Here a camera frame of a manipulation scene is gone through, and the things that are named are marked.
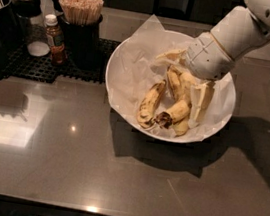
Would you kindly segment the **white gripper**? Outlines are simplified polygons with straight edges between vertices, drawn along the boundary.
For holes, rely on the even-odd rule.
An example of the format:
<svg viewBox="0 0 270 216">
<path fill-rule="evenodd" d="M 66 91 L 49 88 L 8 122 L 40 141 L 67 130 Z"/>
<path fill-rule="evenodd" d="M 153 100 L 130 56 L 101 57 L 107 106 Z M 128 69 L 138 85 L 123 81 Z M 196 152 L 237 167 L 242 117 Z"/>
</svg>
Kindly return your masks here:
<svg viewBox="0 0 270 216">
<path fill-rule="evenodd" d="M 206 80 L 191 88 L 191 104 L 188 125 L 195 128 L 199 125 L 214 96 L 214 81 L 222 79 L 235 65 L 235 61 L 225 53 L 211 32 L 203 32 L 196 38 L 187 50 L 172 49 L 159 54 L 156 64 L 184 66 L 201 80 Z"/>
</svg>

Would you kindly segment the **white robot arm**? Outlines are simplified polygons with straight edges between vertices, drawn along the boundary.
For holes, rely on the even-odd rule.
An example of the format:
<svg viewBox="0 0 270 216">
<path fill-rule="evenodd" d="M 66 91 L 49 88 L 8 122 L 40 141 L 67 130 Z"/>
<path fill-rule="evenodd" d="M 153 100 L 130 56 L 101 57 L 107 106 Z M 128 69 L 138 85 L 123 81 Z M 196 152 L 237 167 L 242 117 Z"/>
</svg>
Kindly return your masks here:
<svg viewBox="0 0 270 216">
<path fill-rule="evenodd" d="M 179 96 L 174 106 L 156 116 L 167 128 L 178 123 L 191 128 L 205 116 L 214 95 L 214 84 L 233 69 L 245 54 L 270 43 L 270 0 L 244 0 L 207 33 L 202 33 L 186 50 L 160 55 L 172 67 L 187 68 L 201 84 L 174 87 Z"/>
</svg>

